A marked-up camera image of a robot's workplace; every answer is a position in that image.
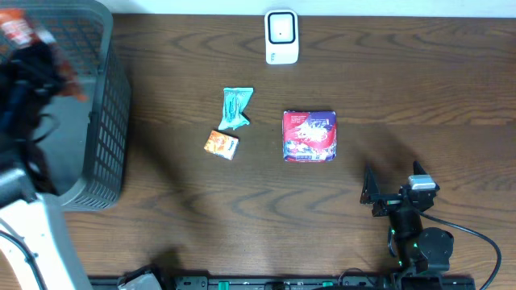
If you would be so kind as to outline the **red purple snack packet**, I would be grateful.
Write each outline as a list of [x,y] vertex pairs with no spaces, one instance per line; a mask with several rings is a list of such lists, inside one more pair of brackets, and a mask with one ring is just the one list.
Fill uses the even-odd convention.
[[290,163],[326,163],[337,156],[335,111],[285,111],[283,158]]

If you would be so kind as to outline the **orange small box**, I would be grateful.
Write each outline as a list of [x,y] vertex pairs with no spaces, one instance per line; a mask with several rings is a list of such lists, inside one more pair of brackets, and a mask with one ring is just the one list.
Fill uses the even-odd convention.
[[225,135],[224,133],[213,130],[207,139],[204,149],[213,155],[217,155],[226,160],[233,160],[239,140],[236,137]]

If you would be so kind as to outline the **teal packet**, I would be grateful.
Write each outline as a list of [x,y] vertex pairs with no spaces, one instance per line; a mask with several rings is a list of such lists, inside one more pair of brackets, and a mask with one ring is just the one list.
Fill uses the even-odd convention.
[[250,102],[254,89],[247,88],[225,88],[223,90],[223,116],[218,125],[221,131],[236,130],[250,124],[250,121],[243,115],[245,108]]

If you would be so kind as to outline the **red Top chocolate bar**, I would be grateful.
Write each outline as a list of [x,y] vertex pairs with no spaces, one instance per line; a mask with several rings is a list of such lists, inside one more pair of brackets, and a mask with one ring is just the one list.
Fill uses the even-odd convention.
[[64,88],[59,95],[74,96],[81,102],[87,100],[79,83],[77,70],[72,66],[54,35],[42,25],[30,20],[25,10],[1,9],[1,31],[16,48],[32,48],[41,43],[48,45],[58,76],[64,78]]

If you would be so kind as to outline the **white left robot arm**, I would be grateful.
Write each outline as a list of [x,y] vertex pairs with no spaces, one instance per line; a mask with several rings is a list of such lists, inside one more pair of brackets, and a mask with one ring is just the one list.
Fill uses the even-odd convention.
[[1,64],[1,252],[23,289],[92,287],[33,138],[41,110],[64,87],[44,42]]

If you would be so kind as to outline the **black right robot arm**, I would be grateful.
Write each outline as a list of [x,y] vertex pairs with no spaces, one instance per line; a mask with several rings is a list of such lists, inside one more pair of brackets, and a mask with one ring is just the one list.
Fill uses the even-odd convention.
[[444,288],[442,274],[450,268],[454,237],[437,227],[425,228],[421,220],[438,191],[438,184],[417,161],[397,193],[382,193],[371,167],[365,169],[360,203],[371,205],[374,217],[389,219],[388,248],[400,263],[400,269],[390,275],[395,289]]

